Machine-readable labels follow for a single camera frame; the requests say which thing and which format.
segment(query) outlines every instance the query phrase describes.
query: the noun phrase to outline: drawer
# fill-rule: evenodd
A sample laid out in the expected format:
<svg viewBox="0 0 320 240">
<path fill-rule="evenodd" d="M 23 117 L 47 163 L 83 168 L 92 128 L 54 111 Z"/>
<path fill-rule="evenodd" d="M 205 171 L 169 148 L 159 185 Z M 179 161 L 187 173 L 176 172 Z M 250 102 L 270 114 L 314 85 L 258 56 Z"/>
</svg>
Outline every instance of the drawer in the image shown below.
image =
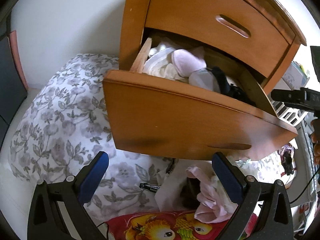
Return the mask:
<svg viewBox="0 0 320 240">
<path fill-rule="evenodd" d="M 145 26 L 214 46 L 265 77 L 288 47 L 278 30 L 243 0 L 150 0 Z"/>
<path fill-rule="evenodd" d="M 108 117 L 118 149 L 142 154 L 210 160 L 222 151 L 260 160 L 297 135 L 281 121 L 249 71 L 221 58 L 258 108 L 182 82 L 141 73 L 148 38 L 130 71 L 110 70 L 103 80 Z M 217 54 L 206 55 L 206 61 Z"/>
</svg>

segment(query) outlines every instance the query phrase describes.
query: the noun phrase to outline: pink cloth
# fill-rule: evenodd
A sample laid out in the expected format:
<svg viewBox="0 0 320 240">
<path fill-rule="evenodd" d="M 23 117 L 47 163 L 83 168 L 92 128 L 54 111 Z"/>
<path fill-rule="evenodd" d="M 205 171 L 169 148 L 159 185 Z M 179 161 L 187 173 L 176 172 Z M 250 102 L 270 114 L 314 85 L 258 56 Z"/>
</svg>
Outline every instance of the pink cloth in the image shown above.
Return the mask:
<svg viewBox="0 0 320 240">
<path fill-rule="evenodd" d="M 187 176 L 200 181 L 201 192 L 197 195 L 200 205 L 195 219 L 203 223 L 220 223 L 231 218 L 238 205 L 231 202 L 216 175 L 209 178 L 200 168 L 189 167 Z"/>
<path fill-rule="evenodd" d="M 206 68 L 204 48 L 198 47 L 191 52 L 178 49 L 172 52 L 171 61 L 181 77 L 189 77 L 192 72 Z"/>
</svg>

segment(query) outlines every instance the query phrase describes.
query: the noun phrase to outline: white wall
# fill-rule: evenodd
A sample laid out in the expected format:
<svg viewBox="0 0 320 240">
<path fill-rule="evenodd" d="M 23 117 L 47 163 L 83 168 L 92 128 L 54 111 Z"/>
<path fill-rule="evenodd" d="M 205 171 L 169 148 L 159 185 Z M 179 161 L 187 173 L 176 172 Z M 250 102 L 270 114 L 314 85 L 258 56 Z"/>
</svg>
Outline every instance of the white wall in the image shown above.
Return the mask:
<svg viewBox="0 0 320 240">
<path fill-rule="evenodd" d="M 320 46 L 320 30 L 301 0 L 278 0 L 289 12 L 307 39 L 307 46 L 301 45 L 294 60 L 310 71 L 310 80 L 307 85 L 310 89 L 320 91 L 311 59 L 310 46 Z"/>
<path fill-rule="evenodd" d="M 42 88 L 77 53 L 119 54 L 125 0 L 19 0 L 12 11 L 29 87 Z"/>
</svg>

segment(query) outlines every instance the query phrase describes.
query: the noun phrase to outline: screw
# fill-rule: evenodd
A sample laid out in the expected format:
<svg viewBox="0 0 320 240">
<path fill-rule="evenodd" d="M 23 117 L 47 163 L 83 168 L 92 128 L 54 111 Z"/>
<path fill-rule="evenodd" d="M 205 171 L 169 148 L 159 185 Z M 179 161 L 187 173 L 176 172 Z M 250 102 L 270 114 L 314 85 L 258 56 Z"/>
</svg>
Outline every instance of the screw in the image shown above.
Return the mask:
<svg viewBox="0 0 320 240">
<path fill-rule="evenodd" d="M 73 175 L 68 176 L 66 179 L 67 182 L 73 182 L 74 180 L 75 180 L 75 176 Z"/>
<path fill-rule="evenodd" d="M 254 176 L 248 175 L 247 176 L 247 181 L 249 182 L 254 182 L 256 179 L 254 178 Z"/>
<path fill-rule="evenodd" d="M 39 179 L 39 180 L 37 181 L 37 184 L 38 184 L 38 185 L 41 185 L 43 182 L 44 182 L 43 179 Z"/>
</svg>

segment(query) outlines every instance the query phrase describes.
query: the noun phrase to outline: bed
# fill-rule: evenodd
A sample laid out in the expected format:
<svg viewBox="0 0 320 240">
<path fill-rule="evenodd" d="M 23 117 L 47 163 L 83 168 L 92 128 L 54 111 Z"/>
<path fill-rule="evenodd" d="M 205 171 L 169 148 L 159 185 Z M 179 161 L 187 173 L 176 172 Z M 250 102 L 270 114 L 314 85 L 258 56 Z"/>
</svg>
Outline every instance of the bed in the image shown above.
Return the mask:
<svg viewBox="0 0 320 240">
<path fill-rule="evenodd" d="M 9 154 L 16 177 L 31 183 L 39 179 L 54 183 L 76 175 L 99 151 L 107 152 L 109 168 L 92 200 L 84 205 L 88 214 L 100 221 L 158 211 L 154 193 L 140 189 L 139 184 L 157 185 L 157 173 L 171 162 L 115 148 L 102 79 L 106 71 L 117 68 L 117 57 L 102 54 L 78 54 L 69 60 L 24 114 Z M 273 153 L 253 162 L 258 179 L 281 179 L 279 159 Z"/>
</svg>

